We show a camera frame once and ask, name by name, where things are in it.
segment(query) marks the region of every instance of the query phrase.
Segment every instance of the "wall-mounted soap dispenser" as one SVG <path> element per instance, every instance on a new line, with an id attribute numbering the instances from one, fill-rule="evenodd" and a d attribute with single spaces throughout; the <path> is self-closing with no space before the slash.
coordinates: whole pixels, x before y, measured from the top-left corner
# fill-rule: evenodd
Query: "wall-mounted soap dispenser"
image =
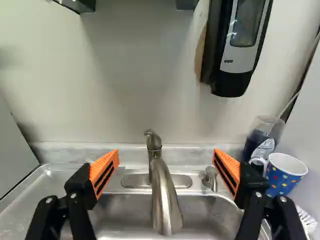
<path id="1" fill-rule="evenodd" d="M 53 0 L 53 1 L 74 11 L 79 15 L 94 13 L 96 11 L 96 0 Z M 195 10 L 198 2 L 199 0 L 175 0 L 175 6 L 177 10 Z"/>
<path id="2" fill-rule="evenodd" d="M 201 81 L 220 97 L 240 97 L 257 66 L 273 0 L 210 0 Z"/>
<path id="3" fill-rule="evenodd" d="M 77 14 L 94 13 L 96 11 L 96 0 L 53 0 Z"/>

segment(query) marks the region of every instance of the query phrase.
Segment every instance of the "dispenser window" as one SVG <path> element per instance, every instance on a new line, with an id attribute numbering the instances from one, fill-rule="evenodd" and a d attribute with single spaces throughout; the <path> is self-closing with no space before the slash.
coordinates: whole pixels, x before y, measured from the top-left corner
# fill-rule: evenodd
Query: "dispenser window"
<path id="1" fill-rule="evenodd" d="M 266 0 L 238 0 L 230 45 L 248 48 L 256 44 Z"/>

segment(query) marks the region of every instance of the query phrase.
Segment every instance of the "faucet handle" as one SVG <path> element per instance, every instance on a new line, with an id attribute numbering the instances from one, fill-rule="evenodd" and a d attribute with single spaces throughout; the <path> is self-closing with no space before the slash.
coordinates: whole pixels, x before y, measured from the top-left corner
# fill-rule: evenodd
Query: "faucet handle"
<path id="1" fill-rule="evenodd" d="M 214 193 L 218 191 L 217 175 L 218 172 L 213 166 L 207 166 L 205 168 L 205 176 L 202 179 L 202 184 Z"/>
<path id="2" fill-rule="evenodd" d="M 162 147 L 161 137 L 151 128 L 144 131 L 146 136 L 146 147 L 149 150 L 159 150 Z"/>

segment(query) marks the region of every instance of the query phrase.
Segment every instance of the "sink basin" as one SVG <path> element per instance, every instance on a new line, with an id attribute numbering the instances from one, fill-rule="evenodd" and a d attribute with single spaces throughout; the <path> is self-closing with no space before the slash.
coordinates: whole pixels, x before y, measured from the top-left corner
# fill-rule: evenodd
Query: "sink basin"
<path id="1" fill-rule="evenodd" d="M 178 201 L 183 228 L 169 239 L 235 239 L 243 213 L 233 202 L 205 195 L 178 195 Z M 152 226 L 150 194 L 103 194 L 89 215 L 98 240 L 164 239 Z M 66 226 L 61 239 L 70 235 Z"/>

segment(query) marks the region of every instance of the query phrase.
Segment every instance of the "orange gripper pad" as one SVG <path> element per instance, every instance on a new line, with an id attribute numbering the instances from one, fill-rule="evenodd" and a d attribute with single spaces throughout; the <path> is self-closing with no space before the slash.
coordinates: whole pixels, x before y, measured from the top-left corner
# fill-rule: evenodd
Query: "orange gripper pad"
<path id="1" fill-rule="evenodd" d="M 212 163 L 233 197 L 240 184 L 240 162 L 219 149 L 213 149 Z"/>
<path id="2" fill-rule="evenodd" d="M 95 197 L 98 199 L 107 182 L 119 166 L 118 150 L 108 152 L 90 165 L 89 179 L 92 183 Z"/>

